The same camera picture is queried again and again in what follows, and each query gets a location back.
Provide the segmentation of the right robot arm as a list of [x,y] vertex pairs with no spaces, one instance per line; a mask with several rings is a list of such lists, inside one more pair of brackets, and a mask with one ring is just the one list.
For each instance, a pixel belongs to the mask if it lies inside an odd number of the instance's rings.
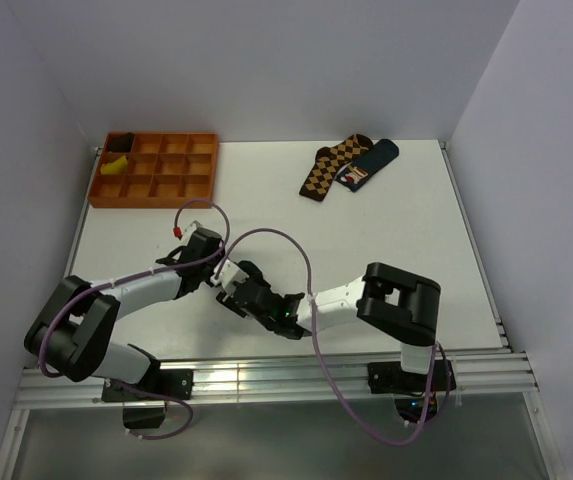
[[254,264],[225,260],[211,283],[220,289],[220,304],[289,340],[362,321],[400,343],[398,370],[404,386],[418,390],[433,377],[441,286],[429,278],[375,262],[362,276],[338,287],[311,295],[280,295]]

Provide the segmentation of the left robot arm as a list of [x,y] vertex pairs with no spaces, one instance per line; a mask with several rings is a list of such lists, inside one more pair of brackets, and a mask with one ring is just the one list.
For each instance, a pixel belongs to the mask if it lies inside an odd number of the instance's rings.
[[111,341],[118,320],[149,306],[180,299],[207,282],[222,259],[222,237],[194,222],[180,244],[153,268],[115,281],[64,278],[24,338],[24,348],[73,382],[89,377],[120,383],[138,399],[167,392],[168,380],[151,354]]

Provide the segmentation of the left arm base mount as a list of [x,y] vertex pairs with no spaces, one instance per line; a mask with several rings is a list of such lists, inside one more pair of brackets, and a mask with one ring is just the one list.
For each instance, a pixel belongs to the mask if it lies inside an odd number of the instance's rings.
[[[129,434],[146,440],[167,439],[183,433],[192,423],[194,411],[187,401],[192,396],[193,380],[192,369],[161,369],[135,385],[107,379],[101,401],[122,404],[122,423]],[[176,430],[157,433],[171,404],[183,407],[187,418]]]

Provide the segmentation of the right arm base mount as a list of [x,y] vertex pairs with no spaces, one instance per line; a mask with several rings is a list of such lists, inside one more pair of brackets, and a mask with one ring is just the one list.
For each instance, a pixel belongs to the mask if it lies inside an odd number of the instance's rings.
[[[390,394],[398,415],[403,421],[417,424],[425,403],[427,377],[421,374],[404,372],[401,363],[371,362],[367,365],[368,386],[374,395]],[[436,360],[431,380],[426,421],[434,418],[439,410],[438,395],[444,393],[444,400],[457,388],[452,362]]]

